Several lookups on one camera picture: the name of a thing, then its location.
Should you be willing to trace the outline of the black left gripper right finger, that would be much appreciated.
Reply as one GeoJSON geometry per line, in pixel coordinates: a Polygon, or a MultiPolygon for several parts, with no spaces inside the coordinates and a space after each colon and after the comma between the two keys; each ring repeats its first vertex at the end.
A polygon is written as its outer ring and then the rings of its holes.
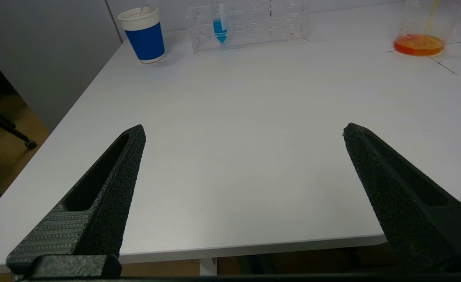
{"type": "Polygon", "coordinates": [[[461,273],[461,202],[366,127],[349,123],[343,138],[404,271],[461,273]]]}

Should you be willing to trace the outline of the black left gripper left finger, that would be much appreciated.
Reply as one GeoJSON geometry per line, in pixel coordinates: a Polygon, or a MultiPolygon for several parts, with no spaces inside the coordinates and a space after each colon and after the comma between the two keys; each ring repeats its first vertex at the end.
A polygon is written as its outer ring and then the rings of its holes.
{"type": "Polygon", "coordinates": [[[146,135],[125,130],[9,253],[17,274],[44,255],[115,255],[123,242],[146,135]]]}

